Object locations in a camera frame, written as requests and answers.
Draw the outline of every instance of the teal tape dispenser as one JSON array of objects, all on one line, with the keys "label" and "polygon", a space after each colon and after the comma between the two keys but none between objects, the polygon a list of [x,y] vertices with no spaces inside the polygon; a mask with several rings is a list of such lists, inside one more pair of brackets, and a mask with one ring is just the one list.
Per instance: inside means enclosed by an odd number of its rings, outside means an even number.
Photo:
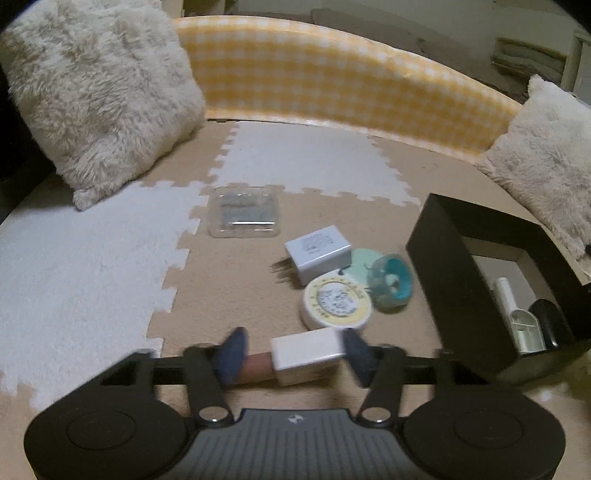
[{"label": "teal tape dispenser", "polygon": [[368,270],[367,282],[369,295],[381,310],[406,305],[413,295],[413,274],[400,255],[378,258]]}]

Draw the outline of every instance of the mint green disc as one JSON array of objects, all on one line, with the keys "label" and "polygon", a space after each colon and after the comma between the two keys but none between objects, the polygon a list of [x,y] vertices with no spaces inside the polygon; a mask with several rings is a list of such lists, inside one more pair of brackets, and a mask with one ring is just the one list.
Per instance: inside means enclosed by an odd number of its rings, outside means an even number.
[{"label": "mint green disc", "polygon": [[352,262],[351,266],[344,268],[344,272],[351,275],[356,282],[367,286],[368,284],[368,270],[374,262],[384,256],[380,252],[371,250],[370,248],[354,248],[351,252]]}]

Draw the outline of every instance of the white fur cushion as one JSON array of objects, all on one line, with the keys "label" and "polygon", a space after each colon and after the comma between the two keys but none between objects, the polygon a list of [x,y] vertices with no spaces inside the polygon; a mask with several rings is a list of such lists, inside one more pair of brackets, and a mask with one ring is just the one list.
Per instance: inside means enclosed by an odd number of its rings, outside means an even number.
[{"label": "white fur cushion", "polygon": [[0,35],[0,62],[80,210],[148,170],[204,118],[158,0],[40,0]]},{"label": "white fur cushion", "polygon": [[591,109],[538,76],[529,93],[479,167],[581,258],[591,244]]}]

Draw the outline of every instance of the yellow circular label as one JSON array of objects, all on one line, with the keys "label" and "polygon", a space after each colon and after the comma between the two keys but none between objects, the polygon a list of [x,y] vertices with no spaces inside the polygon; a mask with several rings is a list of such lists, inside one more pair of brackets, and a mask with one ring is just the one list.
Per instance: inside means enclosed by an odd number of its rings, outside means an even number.
[{"label": "yellow circular label", "polygon": [[307,301],[318,318],[341,326],[365,320],[371,308],[371,300],[363,286],[340,275],[314,280]]}]

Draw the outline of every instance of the gray ribbed panel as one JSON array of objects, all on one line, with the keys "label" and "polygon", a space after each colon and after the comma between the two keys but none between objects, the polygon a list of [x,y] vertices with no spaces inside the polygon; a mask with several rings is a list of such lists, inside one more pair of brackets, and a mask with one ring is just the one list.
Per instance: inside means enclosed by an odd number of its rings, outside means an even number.
[{"label": "gray ribbed panel", "polygon": [[391,433],[356,425],[346,410],[246,410],[232,427],[199,434],[160,480],[300,479],[433,480]]}]

